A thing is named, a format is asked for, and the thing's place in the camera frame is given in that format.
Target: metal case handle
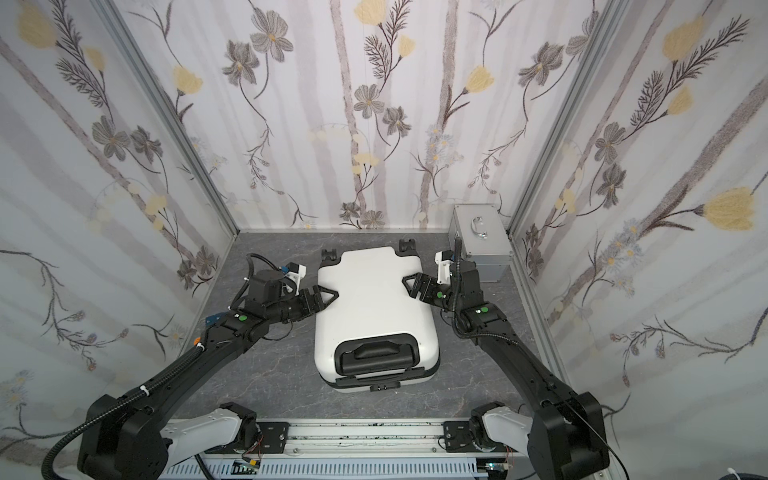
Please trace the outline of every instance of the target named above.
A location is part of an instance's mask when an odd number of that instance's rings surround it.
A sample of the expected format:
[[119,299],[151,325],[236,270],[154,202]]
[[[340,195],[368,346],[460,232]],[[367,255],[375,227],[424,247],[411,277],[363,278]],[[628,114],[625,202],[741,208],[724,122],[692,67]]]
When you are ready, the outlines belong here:
[[478,223],[480,223],[480,227],[485,226],[482,223],[482,217],[475,217],[472,219],[472,232],[480,238],[486,238],[488,236],[488,232],[485,230],[483,230],[482,232],[478,231],[478,226],[477,226]]

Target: floral wallpaper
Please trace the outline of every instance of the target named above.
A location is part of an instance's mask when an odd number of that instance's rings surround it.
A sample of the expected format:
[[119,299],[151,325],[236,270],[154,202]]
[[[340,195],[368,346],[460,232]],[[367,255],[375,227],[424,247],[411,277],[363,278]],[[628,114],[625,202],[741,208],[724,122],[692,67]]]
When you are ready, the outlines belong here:
[[511,235],[632,478],[768,469],[766,21],[630,3]]
[[242,228],[508,221],[605,1],[116,0]]
[[39,478],[96,398],[175,359],[232,237],[89,2],[0,12],[0,470]]

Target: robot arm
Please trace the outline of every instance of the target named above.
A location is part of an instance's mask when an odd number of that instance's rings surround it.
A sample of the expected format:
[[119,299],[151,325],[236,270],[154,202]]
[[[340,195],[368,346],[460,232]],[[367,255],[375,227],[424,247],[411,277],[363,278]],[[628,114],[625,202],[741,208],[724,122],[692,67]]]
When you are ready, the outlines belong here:
[[573,392],[519,340],[506,315],[483,298],[475,263],[461,259],[461,248],[457,238],[455,251],[435,255],[439,278],[417,273],[402,282],[412,298],[453,312],[454,333],[485,351],[534,412],[531,420],[498,403],[476,409],[470,420],[475,443],[527,450],[542,480],[583,478],[607,468],[600,403],[589,392]]
[[[119,399],[105,395],[94,402],[84,425],[101,420],[84,430],[78,469],[98,480],[157,478],[166,465],[210,447],[231,442],[252,445],[258,429],[255,414],[233,404],[197,419],[166,424],[215,372],[263,338],[270,325],[305,319],[339,296],[317,285],[298,290],[297,282],[285,273],[261,270],[252,274],[233,301],[233,309],[206,329],[195,348]],[[246,286],[248,294],[242,296]],[[245,307],[238,310],[243,300]],[[44,478],[60,478],[52,464],[64,445],[57,444],[47,455]]]

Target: marble floor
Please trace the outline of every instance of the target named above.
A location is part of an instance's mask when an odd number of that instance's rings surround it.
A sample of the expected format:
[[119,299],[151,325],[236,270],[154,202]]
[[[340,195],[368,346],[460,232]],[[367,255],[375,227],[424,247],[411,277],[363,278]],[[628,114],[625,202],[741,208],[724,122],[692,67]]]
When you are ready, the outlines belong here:
[[[219,278],[191,338],[203,329],[205,316],[221,312],[243,283],[245,254],[261,253],[277,265],[290,261],[307,266],[302,285],[316,282],[322,248],[346,250],[397,247],[400,238],[414,238],[423,271],[436,275],[434,254],[448,249],[445,233],[242,233],[223,262]],[[506,313],[528,347],[536,351],[510,270],[499,283],[483,283],[485,298]],[[433,308],[441,365],[430,380],[386,392],[337,392],[321,380],[314,364],[314,318],[293,327],[279,342],[258,342],[249,352],[223,367],[177,411],[192,418],[222,402],[237,402],[261,418],[438,418],[466,417],[484,403],[498,400],[517,408],[523,400],[491,359],[468,340],[457,338]],[[275,325],[270,336],[289,327]]]

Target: yellow flower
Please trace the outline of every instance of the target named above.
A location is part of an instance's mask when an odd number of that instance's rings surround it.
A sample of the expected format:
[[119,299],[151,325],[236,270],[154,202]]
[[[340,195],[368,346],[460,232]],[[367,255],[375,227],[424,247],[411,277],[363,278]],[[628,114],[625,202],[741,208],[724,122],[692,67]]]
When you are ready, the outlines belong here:
[[703,208],[697,208],[695,213],[721,230],[752,230],[753,204],[754,197],[749,188],[732,188],[705,203]]
[[355,15],[366,25],[378,25],[384,22],[386,0],[362,0],[355,7]]
[[50,48],[56,45],[56,31],[48,20],[32,2],[22,3],[22,13],[16,22],[18,36],[35,48]]
[[465,87],[465,90],[469,93],[476,94],[485,90],[491,85],[493,85],[493,77],[491,76],[491,72],[488,71],[486,67],[481,65],[479,67],[475,67],[475,70],[472,70],[472,73],[469,74],[469,79],[467,80],[467,86]]
[[168,206],[168,199],[165,195],[150,195],[147,200],[147,206],[144,207],[144,212],[147,215],[155,215],[161,208]]
[[196,94],[203,86],[203,79],[186,68],[176,65],[174,67],[174,85],[183,94]]
[[412,38],[400,35],[400,44],[398,45],[397,52],[400,53],[401,57],[410,55],[414,48],[416,48],[416,42]]
[[664,37],[661,51],[671,61],[682,60],[694,47],[704,28],[704,17],[698,17],[690,23],[683,23]]
[[85,47],[83,50],[85,51],[85,56],[88,57],[88,60],[90,60],[93,66],[96,67],[96,70],[104,71],[104,56],[101,53],[101,50],[96,47]]
[[690,108],[694,104],[694,98],[690,96],[690,90],[688,86],[684,86],[680,89],[680,92],[670,102],[670,106],[667,107],[667,113],[670,115],[678,115]]
[[368,164],[371,167],[375,167],[381,160],[370,152],[363,152],[355,155],[355,162],[358,164]]
[[563,196],[554,202],[556,210],[560,210],[562,207],[565,207],[565,211],[570,214],[576,213],[576,194],[570,188],[563,190]]

